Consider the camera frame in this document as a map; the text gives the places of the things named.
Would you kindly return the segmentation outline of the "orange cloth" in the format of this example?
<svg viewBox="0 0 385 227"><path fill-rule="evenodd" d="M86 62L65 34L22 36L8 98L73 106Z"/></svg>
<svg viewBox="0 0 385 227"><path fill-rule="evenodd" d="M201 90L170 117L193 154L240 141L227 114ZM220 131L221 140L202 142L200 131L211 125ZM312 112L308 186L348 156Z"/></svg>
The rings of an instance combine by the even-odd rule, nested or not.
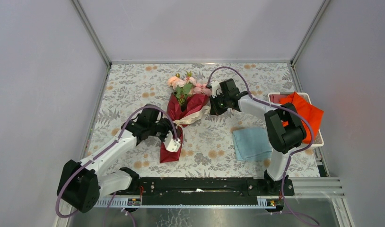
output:
<svg viewBox="0 0 385 227"><path fill-rule="evenodd" d="M284 98L280 98L279 103L284 105L286 103L292 103L300 114L311 126L314 136L318 135L320 129L324 111L318 107L307 102L297 92L291 93Z"/></svg>

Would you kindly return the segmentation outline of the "aluminium front rail frame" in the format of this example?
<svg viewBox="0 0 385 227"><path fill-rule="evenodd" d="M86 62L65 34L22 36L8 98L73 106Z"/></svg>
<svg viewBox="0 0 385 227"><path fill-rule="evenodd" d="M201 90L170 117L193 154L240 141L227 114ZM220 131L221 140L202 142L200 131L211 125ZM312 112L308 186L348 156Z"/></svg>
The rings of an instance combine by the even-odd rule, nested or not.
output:
<svg viewBox="0 0 385 227"><path fill-rule="evenodd" d="M344 197L340 180L328 177L292 177L274 189L263 178L142 177L130 189L101 198L92 196L92 208L260 208L276 209L284 199Z"/></svg>

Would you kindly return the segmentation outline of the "cream ribbon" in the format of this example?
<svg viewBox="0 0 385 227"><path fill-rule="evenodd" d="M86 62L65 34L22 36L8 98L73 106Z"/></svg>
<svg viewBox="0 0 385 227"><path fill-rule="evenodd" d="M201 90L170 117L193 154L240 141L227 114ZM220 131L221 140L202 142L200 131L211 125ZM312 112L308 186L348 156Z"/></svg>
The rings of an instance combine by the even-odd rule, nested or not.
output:
<svg viewBox="0 0 385 227"><path fill-rule="evenodd" d="M201 110L194 112L188 116L185 116L180 120L174 120L173 123L175 123L177 126L190 125L202 119L204 116L208 115L209 113L210 113L210 106L205 105L204 107L202 107Z"/></svg>

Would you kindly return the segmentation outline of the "light blue folded cloth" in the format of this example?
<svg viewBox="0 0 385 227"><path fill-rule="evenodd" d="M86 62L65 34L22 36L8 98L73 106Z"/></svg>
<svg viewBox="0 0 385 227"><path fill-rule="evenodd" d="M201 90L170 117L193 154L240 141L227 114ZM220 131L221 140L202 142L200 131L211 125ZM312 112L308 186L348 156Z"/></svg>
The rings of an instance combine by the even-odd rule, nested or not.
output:
<svg viewBox="0 0 385 227"><path fill-rule="evenodd" d="M265 128L252 127L232 132L237 161L264 161L271 158L272 147Z"/></svg>

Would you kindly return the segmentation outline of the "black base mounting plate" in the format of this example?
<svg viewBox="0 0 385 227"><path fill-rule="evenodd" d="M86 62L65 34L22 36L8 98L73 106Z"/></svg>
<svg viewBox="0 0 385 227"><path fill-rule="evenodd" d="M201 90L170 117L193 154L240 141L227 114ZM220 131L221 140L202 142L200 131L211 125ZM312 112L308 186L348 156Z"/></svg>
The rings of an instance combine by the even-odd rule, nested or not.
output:
<svg viewBox="0 0 385 227"><path fill-rule="evenodd" d="M258 205L257 197L282 199L295 194L287 179L279 195L262 195L254 186L263 179L252 177L141 177L118 196L136 196L144 206Z"/></svg>

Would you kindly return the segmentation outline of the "white plastic basket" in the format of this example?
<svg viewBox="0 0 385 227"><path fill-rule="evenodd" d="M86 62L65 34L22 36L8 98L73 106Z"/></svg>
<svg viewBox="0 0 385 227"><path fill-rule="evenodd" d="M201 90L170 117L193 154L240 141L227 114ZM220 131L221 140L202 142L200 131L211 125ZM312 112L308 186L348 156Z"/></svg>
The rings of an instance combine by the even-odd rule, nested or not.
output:
<svg viewBox="0 0 385 227"><path fill-rule="evenodd" d="M309 97L309 94L307 94L305 92L297 92L297 93L300 94L307 102L312 104L311 99ZM271 93L268 94L268 99L272 103L279 104L280 98L284 98L284 97L286 97L289 94L291 94L291 93L271 92ZM321 131L319 129L318 135L315 137L314 142L313 142L312 146L309 149L315 149L317 147L322 147L323 145L324 145L324 140L323 140Z"/></svg>

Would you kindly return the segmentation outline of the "floral patterned table mat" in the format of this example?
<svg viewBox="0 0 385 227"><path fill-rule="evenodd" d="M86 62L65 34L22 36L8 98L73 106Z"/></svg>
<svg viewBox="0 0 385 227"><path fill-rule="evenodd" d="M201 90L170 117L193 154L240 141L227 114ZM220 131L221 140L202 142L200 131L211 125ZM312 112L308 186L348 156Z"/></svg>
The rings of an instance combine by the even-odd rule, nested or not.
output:
<svg viewBox="0 0 385 227"><path fill-rule="evenodd" d="M166 109L172 92L167 85L168 79L177 73L184 76L187 72L191 72L199 83L232 78L240 90L249 89L258 99L267 99L270 92L292 93L295 90L287 63L116 64L111 67L104 86L86 154L105 147L136 109L146 104ZM107 172L129 167L142 177L261 177L270 160L238 161L232 133L264 126L264 121L237 111L208 115L184 127L185 137L178 161L160 163L160 140L150 137L121 155Z"/></svg>

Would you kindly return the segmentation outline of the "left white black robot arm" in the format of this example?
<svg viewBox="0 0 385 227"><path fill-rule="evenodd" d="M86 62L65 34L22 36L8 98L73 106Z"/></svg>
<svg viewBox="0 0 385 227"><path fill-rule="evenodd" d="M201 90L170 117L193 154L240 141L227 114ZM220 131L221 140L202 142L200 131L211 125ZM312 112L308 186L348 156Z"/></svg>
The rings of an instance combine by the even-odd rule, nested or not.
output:
<svg viewBox="0 0 385 227"><path fill-rule="evenodd" d="M134 111L103 148L80 161L69 160L63 167L57 189L55 212L62 214L60 202L71 205L74 213L90 211L97 201L119 191L127 194L140 192L139 175L127 167L106 174L107 169L123 154L133 150L141 142L157 137L165 150L176 153L182 145L182 131L161 108L147 104Z"/></svg>

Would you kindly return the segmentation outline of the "pink fake flower bunch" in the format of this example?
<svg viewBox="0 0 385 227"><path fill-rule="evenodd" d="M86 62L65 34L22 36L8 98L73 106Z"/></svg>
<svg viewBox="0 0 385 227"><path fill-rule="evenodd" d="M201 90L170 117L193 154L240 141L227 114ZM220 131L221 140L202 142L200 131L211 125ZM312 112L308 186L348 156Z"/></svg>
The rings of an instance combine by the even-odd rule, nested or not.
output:
<svg viewBox="0 0 385 227"><path fill-rule="evenodd" d="M211 96L212 91L206 85L198 83L193 77L192 71L186 71L184 78L179 73L176 73L167 80L167 86L173 89L174 96L180 106L184 105L187 99L193 95Z"/></svg>

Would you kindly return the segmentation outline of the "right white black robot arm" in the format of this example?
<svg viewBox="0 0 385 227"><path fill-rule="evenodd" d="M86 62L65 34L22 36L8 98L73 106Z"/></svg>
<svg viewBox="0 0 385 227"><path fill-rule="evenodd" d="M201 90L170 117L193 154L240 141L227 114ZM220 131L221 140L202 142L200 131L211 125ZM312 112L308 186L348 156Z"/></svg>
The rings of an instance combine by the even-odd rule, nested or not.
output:
<svg viewBox="0 0 385 227"><path fill-rule="evenodd" d="M279 195L287 181L291 155L298 151L306 138L302 118L291 103L270 103L241 92L233 79L213 81L207 85L210 96L210 114L221 115L228 109L251 114L265 121L268 140L273 148L271 163L264 177L254 188L262 195Z"/></svg>

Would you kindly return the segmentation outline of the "dark red wrapping paper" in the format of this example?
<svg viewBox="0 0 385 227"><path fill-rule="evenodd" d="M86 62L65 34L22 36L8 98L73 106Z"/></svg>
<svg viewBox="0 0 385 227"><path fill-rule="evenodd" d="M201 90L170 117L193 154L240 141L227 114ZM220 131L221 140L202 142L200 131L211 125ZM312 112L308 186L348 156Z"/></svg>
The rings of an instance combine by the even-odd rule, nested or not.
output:
<svg viewBox="0 0 385 227"><path fill-rule="evenodd" d="M202 119L210 111L207 106L209 97L205 94L194 94L188 97L183 105L180 105L176 99L175 93L172 93L167 105L167 114L176 124L181 143L184 140L183 128Z"/></svg>

